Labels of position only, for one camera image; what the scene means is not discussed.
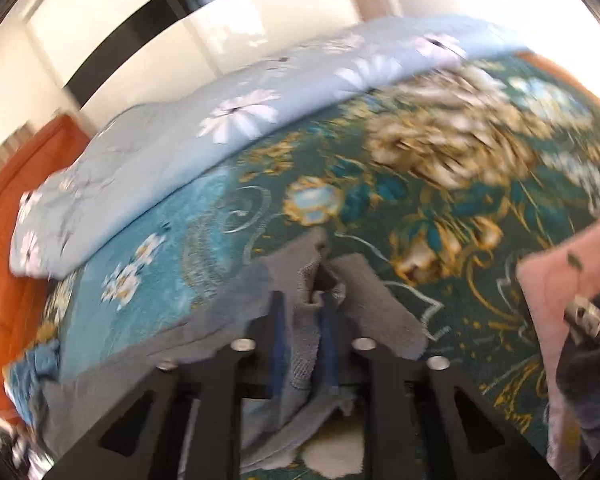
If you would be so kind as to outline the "grey knitted sweater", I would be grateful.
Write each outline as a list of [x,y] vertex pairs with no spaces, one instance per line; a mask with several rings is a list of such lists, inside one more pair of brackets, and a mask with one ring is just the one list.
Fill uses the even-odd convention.
[[242,409],[243,472],[289,463],[337,408],[354,400],[350,387],[329,385],[316,369],[321,343],[320,313],[329,294],[338,311],[363,336],[408,360],[427,347],[425,330],[360,254],[327,259],[326,233],[315,228],[239,271],[201,311],[139,344],[38,393],[43,410],[36,425],[43,445],[64,455],[150,370],[164,361],[189,364],[209,359],[231,342],[258,338],[271,301],[280,292],[270,368],[274,394],[247,401]]

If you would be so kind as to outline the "dark navy garment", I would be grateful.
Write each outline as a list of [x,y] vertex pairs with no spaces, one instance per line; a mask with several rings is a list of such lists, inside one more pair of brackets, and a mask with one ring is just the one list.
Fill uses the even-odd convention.
[[577,297],[566,307],[570,335],[557,367],[557,385],[576,415],[592,456],[600,452],[600,293]]

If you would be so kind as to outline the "light blue garment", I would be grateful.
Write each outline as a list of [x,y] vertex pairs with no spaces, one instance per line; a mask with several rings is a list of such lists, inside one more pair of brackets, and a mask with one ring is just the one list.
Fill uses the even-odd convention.
[[60,341],[38,342],[3,370],[4,390],[23,420],[35,425],[32,402],[44,380],[56,380],[60,372]]

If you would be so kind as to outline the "pink folded garment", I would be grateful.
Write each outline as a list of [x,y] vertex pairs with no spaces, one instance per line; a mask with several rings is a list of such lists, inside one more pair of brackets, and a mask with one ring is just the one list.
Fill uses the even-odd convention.
[[564,311],[574,297],[600,292],[600,219],[569,240],[524,257],[516,278],[527,300],[540,344],[548,391],[546,459],[558,476],[574,479],[580,468],[580,430],[556,384],[556,370],[568,336]]

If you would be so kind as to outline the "teal floral blanket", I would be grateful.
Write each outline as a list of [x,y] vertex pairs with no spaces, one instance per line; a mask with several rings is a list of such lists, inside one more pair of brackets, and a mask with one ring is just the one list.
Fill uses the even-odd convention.
[[251,260],[321,228],[417,315],[547,452],[540,344],[516,278],[600,218],[600,103],[538,62],[473,62],[373,90],[187,183],[58,284],[70,379],[200,311]]

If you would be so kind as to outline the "light blue floral quilt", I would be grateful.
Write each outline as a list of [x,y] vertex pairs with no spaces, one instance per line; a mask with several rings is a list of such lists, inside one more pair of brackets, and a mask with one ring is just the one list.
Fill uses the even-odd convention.
[[386,16],[296,44],[184,98],[135,105],[71,166],[23,194],[10,272],[64,278],[147,209],[262,136],[426,70],[521,48],[511,32],[473,18]]

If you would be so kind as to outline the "white black glossy wardrobe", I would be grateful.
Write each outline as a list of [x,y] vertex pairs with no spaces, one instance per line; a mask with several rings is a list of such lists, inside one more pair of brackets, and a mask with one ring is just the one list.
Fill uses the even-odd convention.
[[27,0],[21,16],[58,87],[102,125],[400,10],[399,0]]

